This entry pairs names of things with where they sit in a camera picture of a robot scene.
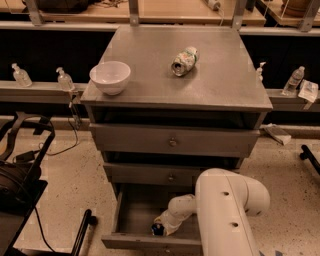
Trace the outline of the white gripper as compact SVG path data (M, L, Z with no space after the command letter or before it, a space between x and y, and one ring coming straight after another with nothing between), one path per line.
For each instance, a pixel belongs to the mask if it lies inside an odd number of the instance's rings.
M162 224L164 226L164 235L169 236L179 229L184 219L185 216L183 214L173 214L169 210L165 210L154 219L154 223Z

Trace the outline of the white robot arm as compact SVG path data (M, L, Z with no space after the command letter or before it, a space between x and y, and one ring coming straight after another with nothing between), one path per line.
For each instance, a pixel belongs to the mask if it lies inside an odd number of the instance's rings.
M212 168L200 174L193 194L169 201L168 208L154 219L152 230L171 235L195 214L204 256L260 256L248 218L269 207L270 195L261 182Z

